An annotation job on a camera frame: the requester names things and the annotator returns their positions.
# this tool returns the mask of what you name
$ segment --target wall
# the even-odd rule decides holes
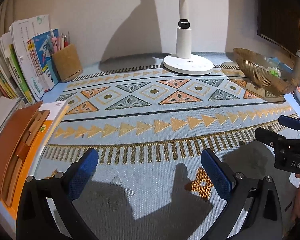
[[[278,46],[257,36],[257,0],[190,0],[192,51],[234,47],[279,57]],[[49,14],[51,27],[70,31],[83,65],[110,57],[176,50],[178,0],[15,0],[14,19]]]

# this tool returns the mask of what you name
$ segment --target gold wire basket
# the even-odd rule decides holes
[[[288,72],[273,60],[248,49],[235,48],[233,51],[242,72],[253,83],[276,96],[293,92],[300,83],[300,71]],[[279,69],[281,77],[269,73],[268,68]]]

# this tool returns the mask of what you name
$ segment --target green book spine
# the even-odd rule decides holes
[[[25,78],[23,77],[19,62],[17,60],[16,53],[14,51],[14,47],[12,44],[9,45],[9,49],[10,49],[10,51],[8,51],[8,53],[9,53],[8,58],[9,58],[12,70],[18,80],[18,83],[20,84],[22,91],[24,92],[26,98],[28,99],[29,103],[34,104],[35,100],[29,90],[29,87],[26,83]]]

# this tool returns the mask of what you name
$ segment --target brown pen holder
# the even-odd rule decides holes
[[[53,62],[62,82],[68,82],[79,76],[83,69],[73,44],[52,54]]]

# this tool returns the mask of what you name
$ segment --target patterned tablecloth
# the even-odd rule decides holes
[[[274,169],[272,152],[254,141],[258,127],[300,138],[278,123],[281,114],[297,117],[284,97],[256,87],[232,63],[207,76],[170,72],[152,57],[112,64],[116,70],[85,69],[59,96],[71,108],[35,174],[53,176],[88,147],[99,151],[96,172],[74,201],[99,239],[201,239],[226,204],[201,166],[205,148],[248,177],[272,176],[290,226],[292,176]]]

